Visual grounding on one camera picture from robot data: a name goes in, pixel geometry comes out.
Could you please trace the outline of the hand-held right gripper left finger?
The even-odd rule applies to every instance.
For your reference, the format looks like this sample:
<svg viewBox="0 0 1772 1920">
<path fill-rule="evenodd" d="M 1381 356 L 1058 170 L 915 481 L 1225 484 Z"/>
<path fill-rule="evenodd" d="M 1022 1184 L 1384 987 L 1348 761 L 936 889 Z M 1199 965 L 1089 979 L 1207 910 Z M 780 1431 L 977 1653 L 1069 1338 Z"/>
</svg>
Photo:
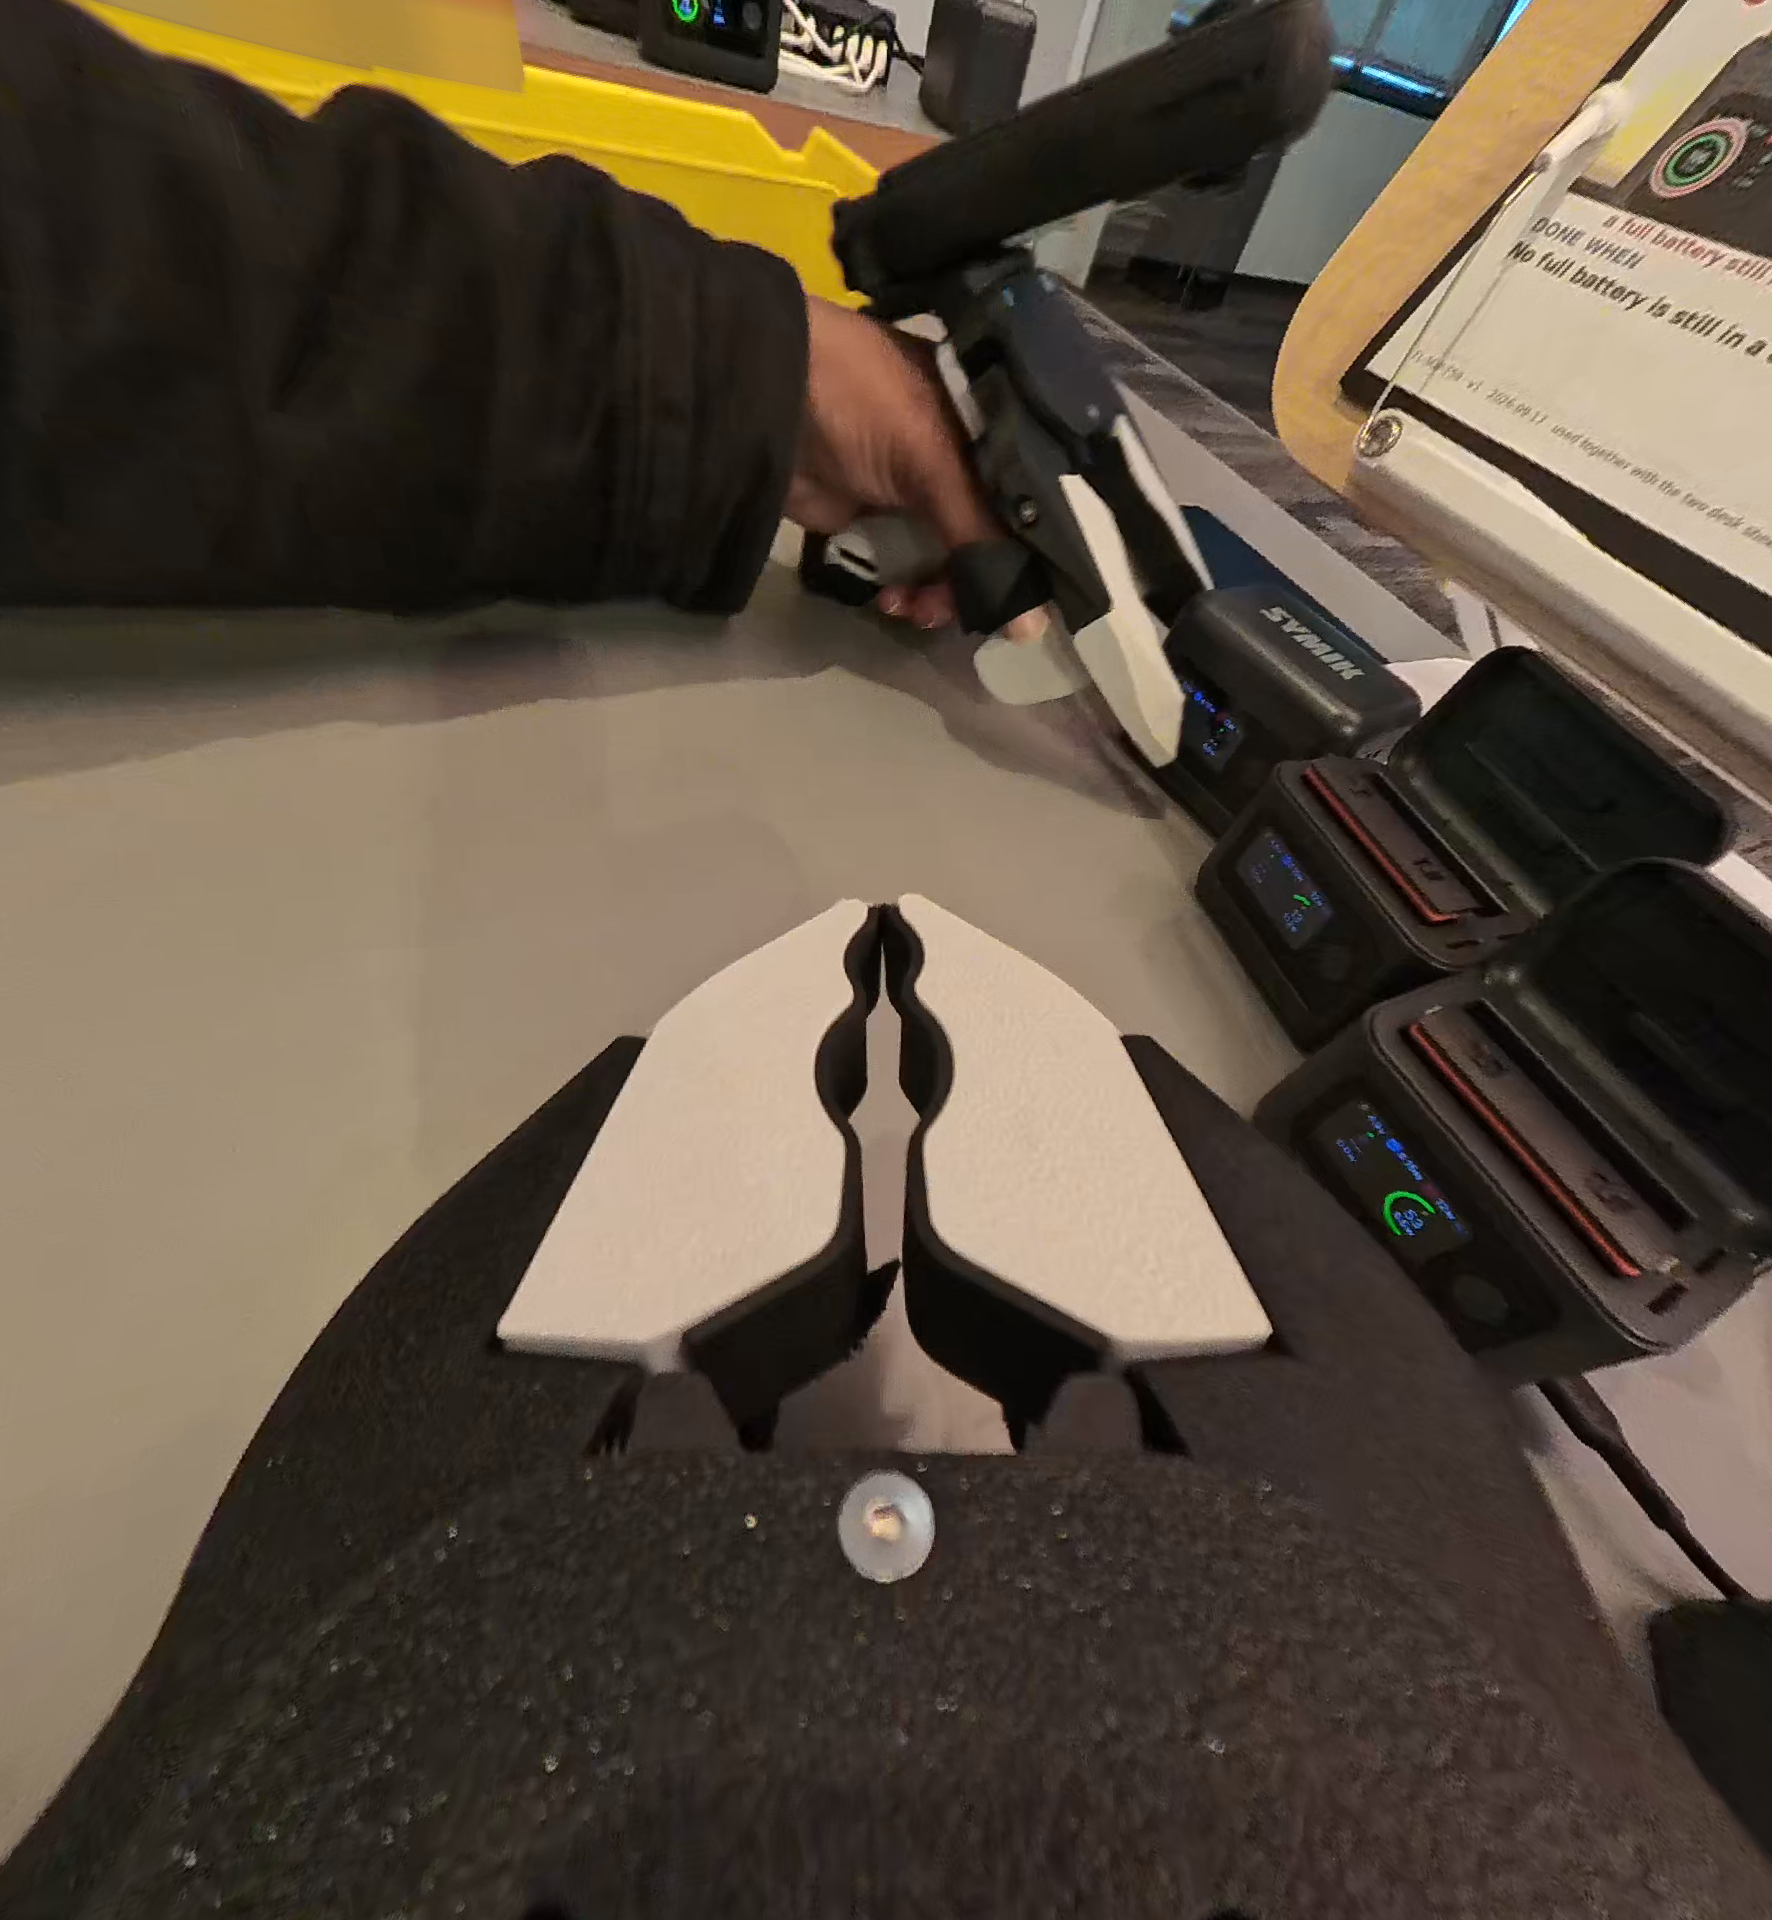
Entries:
<svg viewBox="0 0 1772 1920">
<path fill-rule="evenodd" d="M 622 1077 L 495 1336 L 513 1352 L 705 1371 L 756 1303 L 802 1303 L 864 1230 L 877 919 L 844 897 L 682 995 Z"/>
</svg>

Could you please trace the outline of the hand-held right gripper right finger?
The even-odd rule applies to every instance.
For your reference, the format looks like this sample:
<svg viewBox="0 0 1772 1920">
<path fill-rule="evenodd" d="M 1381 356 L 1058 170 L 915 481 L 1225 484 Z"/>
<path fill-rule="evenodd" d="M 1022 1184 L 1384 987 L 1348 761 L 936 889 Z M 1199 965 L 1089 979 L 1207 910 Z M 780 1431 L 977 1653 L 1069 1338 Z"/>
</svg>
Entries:
<svg viewBox="0 0 1772 1920">
<path fill-rule="evenodd" d="M 936 902 L 895 905 L 907 1313 L 970 1381 L 1261 1351 L 1272 1320 L 1125 1033 Z"/>
</svg>

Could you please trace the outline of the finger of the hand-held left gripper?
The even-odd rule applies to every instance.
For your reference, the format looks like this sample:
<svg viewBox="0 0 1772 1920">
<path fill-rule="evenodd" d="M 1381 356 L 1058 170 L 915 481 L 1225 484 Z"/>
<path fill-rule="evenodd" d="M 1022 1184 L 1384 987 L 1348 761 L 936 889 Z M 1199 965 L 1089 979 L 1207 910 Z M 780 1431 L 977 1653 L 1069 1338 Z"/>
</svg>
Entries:
<svg viewBox="0 0 1772 1920">
<path fill-rule="evenodd" d="M 1088 689 L 1088 671 L 1049 602 L 977 638 L 973 668 L 980 689 L 1007 709 L 1038 709 Z"/>
<path fill-rule="evenodd" d="M 1075 617 L 1075 656 L 1144 762 L 1169 765 L 1187 703 L 1166 637 L 1210 591 L 1210 569 L 1138 425 L 1075 422 L 1075 530 L 1098 607 Z"/>
</svg>

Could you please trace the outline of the yellow plastic bin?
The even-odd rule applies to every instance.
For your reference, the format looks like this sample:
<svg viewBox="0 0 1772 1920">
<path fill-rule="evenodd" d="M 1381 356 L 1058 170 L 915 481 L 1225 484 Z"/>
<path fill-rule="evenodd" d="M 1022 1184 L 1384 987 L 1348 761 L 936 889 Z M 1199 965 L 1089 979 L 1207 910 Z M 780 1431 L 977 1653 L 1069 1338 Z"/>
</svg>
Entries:
<svg viewBox="0 0 1772 1920">
<path fill-rule="evenodd" d="M 313 58 L 208 31 L 159 12 L 87 4 L 87 12 L 139 47 L 212 65 L 297 114 L 319 111 L 352 87 L 393 93 L 506 163 L 576 158 L 622 186 L 659 198 L 715 240 L 782 255 L 818 300 L 864 303 L 831 250 L 831 214 L 867 196 L 877 170 L 828 133 L 776 140 L 751 111 L 667 97 L 642 87 L 526 65 L 518 90 Z"/>
</svg>

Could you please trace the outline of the person's left forearm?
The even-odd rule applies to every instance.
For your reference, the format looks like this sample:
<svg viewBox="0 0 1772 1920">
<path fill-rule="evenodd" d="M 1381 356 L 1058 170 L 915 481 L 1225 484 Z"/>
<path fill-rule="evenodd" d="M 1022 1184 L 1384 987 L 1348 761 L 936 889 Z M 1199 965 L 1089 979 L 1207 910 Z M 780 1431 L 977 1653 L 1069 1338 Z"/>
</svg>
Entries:
<svg viewBox="0 0 1772 1920">
<path fill-rule="evenodd" d="M 0 4 L 0 607 L 749 604 L 795 267 L 347 87 Z"/>
</svg>

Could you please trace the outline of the person's left hand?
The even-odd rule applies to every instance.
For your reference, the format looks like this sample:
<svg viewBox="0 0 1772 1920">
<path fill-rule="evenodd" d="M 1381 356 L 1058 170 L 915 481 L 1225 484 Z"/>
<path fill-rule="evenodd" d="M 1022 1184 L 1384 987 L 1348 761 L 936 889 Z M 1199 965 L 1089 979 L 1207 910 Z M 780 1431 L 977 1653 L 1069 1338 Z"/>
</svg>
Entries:
<svg viewBox="0 0 1772 1920">
<path fill-rule="evenodd" d="M 802 422 L 782 519 L 831 539 L 871 514 L 917 525 L 943 552 L 1003 539 L 936 346 L 808 300 Z"/>
</svg>

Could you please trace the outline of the wooden sign board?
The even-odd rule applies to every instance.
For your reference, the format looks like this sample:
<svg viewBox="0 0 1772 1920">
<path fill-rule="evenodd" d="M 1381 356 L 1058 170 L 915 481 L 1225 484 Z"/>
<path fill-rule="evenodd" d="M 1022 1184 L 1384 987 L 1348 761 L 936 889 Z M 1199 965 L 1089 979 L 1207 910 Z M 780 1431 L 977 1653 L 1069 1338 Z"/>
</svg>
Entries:
<svg viewBox="0 0 1772 1920">
<path fill-rule="evenodd" d="M 1438 281 L 1443 260 L 1473 227 L 1498 240 L 1498 214 L 1527 186 L 1553 183 L 1553 162 L 1586 158 L 1609 133 L 1614 94 L 1599 81 L 1668 4 L 1530 4 L 1481 61 L 1459 97 L 1333 254 L 1295 316 L 1274 381 L 1287 450 L 1360 519 L 1394 533 L 1520 628 L 1626 696 L 1676 743 L 1699 752 L 1753 799 L 1772 810 L 1772 761 L 1728 739 L 1666 683 L 1553 622 L 1473 565 L 1450 558 L 1443 535 L 1384 481 L 1381 458 L 1402 417 L 1426 422 L 1394 392 L 1357 399 L 1348 371 L 1406 300 Z"/>
</svg>

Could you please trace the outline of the grey charger green display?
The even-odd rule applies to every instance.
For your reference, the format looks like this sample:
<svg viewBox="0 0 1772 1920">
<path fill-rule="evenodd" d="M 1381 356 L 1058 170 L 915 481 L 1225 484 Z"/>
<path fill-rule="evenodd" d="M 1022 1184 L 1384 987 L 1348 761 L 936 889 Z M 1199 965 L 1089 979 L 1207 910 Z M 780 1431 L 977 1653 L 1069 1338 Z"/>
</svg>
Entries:
<svg viewBox="0 0 1772 1920">
<path fill-rule="evenodd" d="M 638 51 L 667 71 L 767 94 L 782 19 L 786 4 L 638 4 Z"/>
</svg>

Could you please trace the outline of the instruction board on stand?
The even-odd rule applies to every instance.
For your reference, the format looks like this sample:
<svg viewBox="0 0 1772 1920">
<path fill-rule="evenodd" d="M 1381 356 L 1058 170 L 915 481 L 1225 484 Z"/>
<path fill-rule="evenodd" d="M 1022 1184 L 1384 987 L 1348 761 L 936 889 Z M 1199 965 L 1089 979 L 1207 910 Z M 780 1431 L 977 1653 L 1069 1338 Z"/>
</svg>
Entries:
<svg viewBox="0 0 1772 1920">
<path fill-rule="evenodd" d="M 1609 133 L 1348 371 L 1772 654 L 1772 4 L 1672 4 Z"/>
</svg>

